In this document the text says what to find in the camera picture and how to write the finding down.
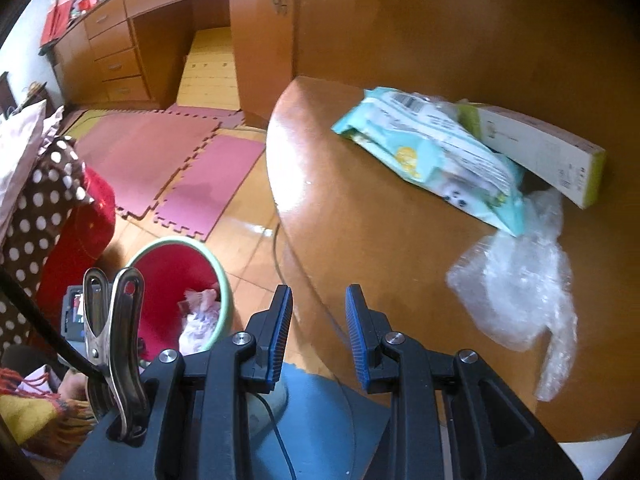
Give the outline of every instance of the table top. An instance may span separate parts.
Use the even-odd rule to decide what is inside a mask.
[[[607,267],[614,256],[610,247],[590,236],[610,218],[607,211],[579,210],[564,200],[560,241],[574,271],[578,356],[560,394],[537,402],[548,339],[522,353],[496,344],[475,327],[445,281],[452,264],[495,230],[403,181],[333,133],[332,124],[362,97],[359,88],[299,77],[278,101],[267,136],[268,174],[282,227],[337,325],[346,332],[345,288],[359,283],[370,308],[385,312],[394,330],[425,348],[479,352],[557,439],[630,431],[640,415],[632,350],[638,315],[630,308],[638,292],[632,276]],[[621,301],[610,301],[615,297]],[[341,367],[337,360],[325,364],[334,372]]]

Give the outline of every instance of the brown polka dot cloth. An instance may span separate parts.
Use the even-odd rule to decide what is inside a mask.
[[[18,197],[0,253],[0,265],[31,297],[35,297],[42,269],[71,210],[91,201],[82,187],[84,163],[78,159],[74,143],[71,137],[57,137],[41,148]],[[25,341],[29,328],[24,316],[0,291],[0,356],[9,345]]]

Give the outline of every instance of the pillow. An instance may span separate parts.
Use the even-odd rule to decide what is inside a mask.
[[[0,124],[0,247],[18,195],[38,156],[45,106],[41,101]]]

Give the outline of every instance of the screw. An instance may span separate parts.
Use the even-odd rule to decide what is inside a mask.
[[[251,342],[251,338],[252,336],[248,332],[237,332],[234,334],[231,341],[234,342],[234,345],[246,345]]]
[[[168,348],[160,352],[159,358],[163,363],[173,363],[178,358],[178,352],[173,348]]]
[[[460,360],[463,363],[466,363],[468,365],[478,361],[478,354],[474,350],[469,350],[468,348],[465,348],[464,350],[458,352],[458,357],[460,357]]]
[[[401,345],[404,340],[404,334],[401,332],[389,332],[385,335],[385,341],[390,345]]]

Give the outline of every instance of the wet wipes package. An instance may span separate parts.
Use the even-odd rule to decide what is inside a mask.
[[[523,169],[447,115],[448,103],[393,88],[365,98],[332,129],[406,181],[514,236],[523,232]]]

